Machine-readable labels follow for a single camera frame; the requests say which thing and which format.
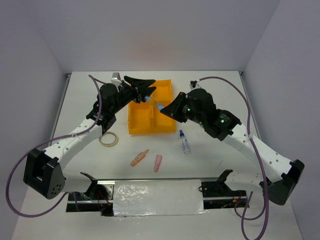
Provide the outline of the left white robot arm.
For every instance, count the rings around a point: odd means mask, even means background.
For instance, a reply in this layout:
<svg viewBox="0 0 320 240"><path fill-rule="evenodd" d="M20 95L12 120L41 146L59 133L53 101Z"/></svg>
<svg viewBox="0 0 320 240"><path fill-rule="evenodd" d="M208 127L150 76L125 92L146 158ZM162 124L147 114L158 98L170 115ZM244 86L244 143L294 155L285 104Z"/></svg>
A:
<svg viewBox="0 0 320 240"><path fill-rule="evenodd" d="M104 83L97 89L97 101L76 129L66 136L56 137L43 150L31 150L26 158L23 182L51 200L62 192L79 192L86 199L97 196L98 181L80 172L67 174L68 163L92 141L100 138L116 122L116 113L130 102L144 103L156 87L154 79L125 76L117 83Z"/></svg>

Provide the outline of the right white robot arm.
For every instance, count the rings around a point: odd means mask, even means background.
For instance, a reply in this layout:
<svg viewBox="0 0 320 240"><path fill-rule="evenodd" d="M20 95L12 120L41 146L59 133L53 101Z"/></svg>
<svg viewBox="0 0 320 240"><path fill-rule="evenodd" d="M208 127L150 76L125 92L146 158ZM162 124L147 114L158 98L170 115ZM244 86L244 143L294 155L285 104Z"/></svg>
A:
<svg viewBox="0 0 320 240"><path fill-rule="evenodd" d="M298 159L290 160L266 145L227 110L218 109L210 93L202 88L189 93L180 92L160 111L167 117L185 123L190 120L201 125L214 139L233 147L265 174L257 175L225 170L218 178L217 190L223 196L233 191L268 194L268 200L283 206L296 187L305 165Z"/></svg>

